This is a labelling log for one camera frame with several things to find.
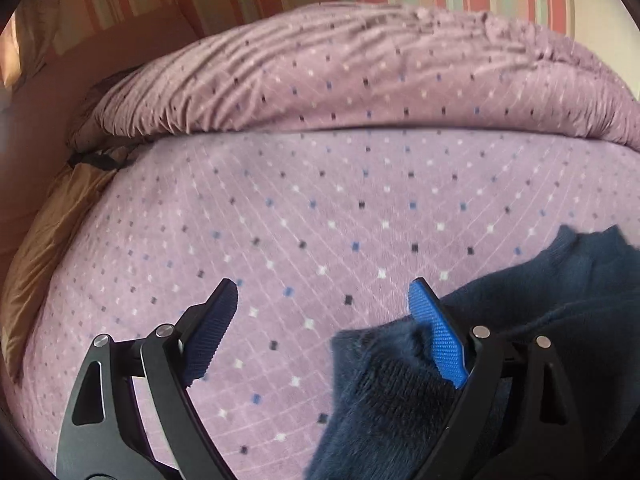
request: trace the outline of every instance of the dark cloth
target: dark cloth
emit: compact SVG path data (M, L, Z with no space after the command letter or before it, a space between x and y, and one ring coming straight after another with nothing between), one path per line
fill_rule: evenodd
M546 335L570 380L590 466L611 450L640 404L640 251L615 226L577 234L562 226L533 260L442 298L460 326L507 340ZM456 391L431 360L431 332L407 317L332 339L334 412L307 480L403 480L423 464ZM498 388L484 446L504 413Z

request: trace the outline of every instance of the silver screw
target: silver screw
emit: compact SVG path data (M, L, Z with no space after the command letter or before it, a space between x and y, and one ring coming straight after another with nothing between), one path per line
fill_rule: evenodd
M491 330L484 325L475 326L472 332L478 339L487 339L491 335Z
M169 337L172 333L174 333L174 326L168 323L156 328L156 335L158 337Z
M94 346L100 348L109 342L109 336L106 334L97 335L94 339Z
M551 346L551 339L549 339L546 335L539 335L536 338L536 344L540 348L549 348Z

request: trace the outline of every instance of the navy blue garment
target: navy blue garment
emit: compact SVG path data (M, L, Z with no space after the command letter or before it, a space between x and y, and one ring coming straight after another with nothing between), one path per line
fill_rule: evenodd
M570 380L590 466L615 444L640 405L640 251L617 227L577 234L562 226L533 260L442 298L464 329L488 326L510 341L548 336ZM334 412L307 480L404 480L424 463L455 389L431 360L431 332L407 317L332 339ZM484 446L500 425L498 388Z

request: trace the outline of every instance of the patterned bed sheet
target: patterned bed sheet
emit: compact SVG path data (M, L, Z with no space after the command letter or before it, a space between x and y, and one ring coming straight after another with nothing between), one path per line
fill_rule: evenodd
M240 480L297 479L331 417L329 339L407 314L523 262L569 224L640 242L640 155L599 141L473 130L209 134L165 139L120 171L50 284L16 423L55 466L66 401L95 335L146 335L220 279L239 307L190 388ZM173 461L137 383L156 456Z

